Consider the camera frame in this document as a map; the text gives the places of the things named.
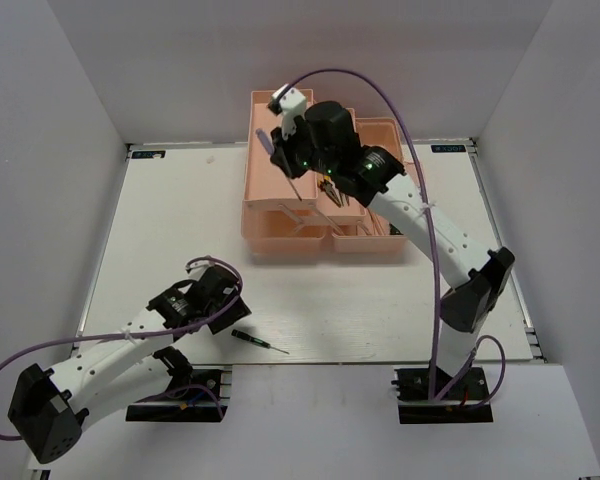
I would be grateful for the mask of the blue handled screwdriver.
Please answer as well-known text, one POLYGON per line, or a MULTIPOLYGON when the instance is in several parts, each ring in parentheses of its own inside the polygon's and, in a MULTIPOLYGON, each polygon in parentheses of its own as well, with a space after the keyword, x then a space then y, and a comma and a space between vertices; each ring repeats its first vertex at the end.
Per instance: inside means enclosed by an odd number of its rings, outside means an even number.
POLYGON ((269 155, 270 162, 272 164, 274 164, 275 166, 277 166, 282 171, 287 184, 290 186, 290 188, 294 192, 297 199, 299 201, 301 201, 302 198, 300 196, 300 193, 291 180, 291 173, 289 171, 289 166, 286 163, 286 160, 284 158, 280 157, 276 153, 276 149, 274 148, 274 145, 273 145, 272 141, 270 140, 269 135, 264 130, 262 130, 261 128, 258 128, 255 130, 255 133, 256 133, 256 136, 257 136, 261 146, 264 148, 266 153, 269 155))

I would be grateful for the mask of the yellow pliers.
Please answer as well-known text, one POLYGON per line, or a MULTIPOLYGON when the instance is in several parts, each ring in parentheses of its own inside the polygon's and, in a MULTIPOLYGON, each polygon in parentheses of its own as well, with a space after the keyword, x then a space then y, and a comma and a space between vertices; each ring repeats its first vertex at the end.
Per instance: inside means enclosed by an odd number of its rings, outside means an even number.
POLYGON ((341 208, 347 207, 350 205, 349 197, 346 194, 344 194, 343 192, 341 192, 340 190, 337 191, 337 197, 338 197, 339 205, 341 208))
POLYGON ((338 207, 341 208, 342 207, 342 203, 339 197, 339 194, 337 193, 337 190, 335 189, 334 185, 326 180, 323 179, 320 183, 319 183, 319 189, 338 207))

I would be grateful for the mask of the pink plastic toolbox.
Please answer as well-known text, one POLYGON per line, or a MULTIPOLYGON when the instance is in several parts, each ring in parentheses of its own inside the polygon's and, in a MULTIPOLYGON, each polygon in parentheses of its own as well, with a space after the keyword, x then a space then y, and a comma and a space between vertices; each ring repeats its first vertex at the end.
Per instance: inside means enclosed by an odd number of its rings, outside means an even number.
POLYGON ((389 255, 407 238, 351 197, 326 193, 325 175, 309 172, 288 182, 262 144, 280 120, 267 109, 271 90, 251 93, 241 233, 258 256, 389 255))

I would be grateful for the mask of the black precision screwdriver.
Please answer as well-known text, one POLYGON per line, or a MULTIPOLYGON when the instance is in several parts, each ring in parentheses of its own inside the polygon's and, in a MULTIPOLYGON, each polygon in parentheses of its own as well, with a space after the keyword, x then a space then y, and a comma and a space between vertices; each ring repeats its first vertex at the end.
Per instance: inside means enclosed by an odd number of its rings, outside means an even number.
POLYGON ((254 337, 254 336, 252 336, 244 331, 238 330, 238 329, 233 329, 231 331, 231 336, 236 339, 239 339, 241 341, 247 342, 249 344, 256 345, 263 349, 274 350, 274 351, 283 353, 285 355, 289 355, 288 351, 277 348, 277 347, 271 345, 269 342, 266 342, 260 338, 254 337))

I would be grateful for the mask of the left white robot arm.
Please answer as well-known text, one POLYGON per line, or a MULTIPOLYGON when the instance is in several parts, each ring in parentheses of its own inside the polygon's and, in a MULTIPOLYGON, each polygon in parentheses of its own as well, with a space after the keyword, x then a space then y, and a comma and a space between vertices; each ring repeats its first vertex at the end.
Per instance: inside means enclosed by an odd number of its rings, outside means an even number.
POLYGON ((47 369, 33 364, 20 373, 8 418, 38 463, 58 460, 89 427, 138 401, 219 401, 215 373, 194 368, 179 348, 203 327, 218 333, 249 315, 242 278, 212 258, 186 271, 119 333, 47 369))

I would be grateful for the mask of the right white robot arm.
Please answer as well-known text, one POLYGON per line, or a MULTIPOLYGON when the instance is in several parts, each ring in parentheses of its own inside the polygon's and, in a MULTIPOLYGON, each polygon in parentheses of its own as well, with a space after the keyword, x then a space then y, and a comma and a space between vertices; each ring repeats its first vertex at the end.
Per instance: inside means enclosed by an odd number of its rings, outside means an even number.
POLYGON ((385 148, 362 143, 341 104, 282 99, 267 107, 281 119, 271 132, 272 164, 289 179, 308 172, 327 176, 337 190, 405 235, 432 262, 435 279, 446 282, 448 289, 437 292, 434 307, 431 384, 439 396, 457 397, 468 385, 464 369, 509 281, 514 254, 473 240, 426 201, 423 181, 414 181, 385 148))

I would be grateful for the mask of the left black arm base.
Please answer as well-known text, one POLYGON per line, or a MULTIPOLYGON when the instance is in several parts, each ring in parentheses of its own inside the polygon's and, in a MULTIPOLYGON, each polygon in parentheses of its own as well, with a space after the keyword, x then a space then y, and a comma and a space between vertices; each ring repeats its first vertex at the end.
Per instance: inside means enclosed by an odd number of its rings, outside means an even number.
POLYGON ((127 407, 127 422, 220 423, 227 413, 232 381, 228 366, 194 366, 173 347, 151 356, 166 368, 163 392, 127 407))

